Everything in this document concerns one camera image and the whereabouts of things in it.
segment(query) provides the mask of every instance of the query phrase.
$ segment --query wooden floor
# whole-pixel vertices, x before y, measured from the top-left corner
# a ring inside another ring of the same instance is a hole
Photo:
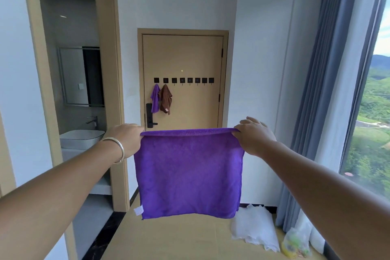
[[[102,260],[287,259],[281,253],[265,251],[262,246],[232,240],[230,220],[191,214],[142,221],[133,211],[139,205],[138,196]],[[276,232],[282,241],[284,233],[279,229]],[[310,259],[325,260],[316,251],[312,252]]]

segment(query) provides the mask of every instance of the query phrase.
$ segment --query bathroom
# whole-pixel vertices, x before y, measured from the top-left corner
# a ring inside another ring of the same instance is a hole
[[[64,162],[107,129],[95,0],[40,0]],[[82,259],[113,214],[110,170],[73,221]]]

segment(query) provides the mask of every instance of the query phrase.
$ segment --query hanging purple towel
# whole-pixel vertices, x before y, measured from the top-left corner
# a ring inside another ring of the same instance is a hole
[[[143,132],[134,154],[142,218],[188,213],[233,218],[244,156],[233,130]]]
[[[160,91],[160,87],[158,84],[154,85],[152,95],[150,98],[152,99],[152,113],[156,113],[159,111],[159,106],[158,106],[158,92]]]

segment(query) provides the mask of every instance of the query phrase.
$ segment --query human hand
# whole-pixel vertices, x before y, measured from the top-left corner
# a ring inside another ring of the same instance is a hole
[[[117,139],[123,146],[125,158],[128,158],[140,149],[142,139],[140,134],[143,131],[144,128],[137,124],[125,123],[109,128],[104,134],[104,138],[113,137]]]
[[[245,152],[251,155],[261,157],[264,149],[271,142],[276,141],[275,135],[266,124],[249,116],[234,128],[239,132],[232,132],[233,136],[238,139]]]

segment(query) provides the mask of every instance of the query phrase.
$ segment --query chrome faucet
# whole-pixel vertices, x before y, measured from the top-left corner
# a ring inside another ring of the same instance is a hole
[[[90,124],[91,122],[95,123],[95,130],[98,129],[98,117],[97,116],[88,116],[87,118],[93,118],[93,120],[86,122],[86,124]]]

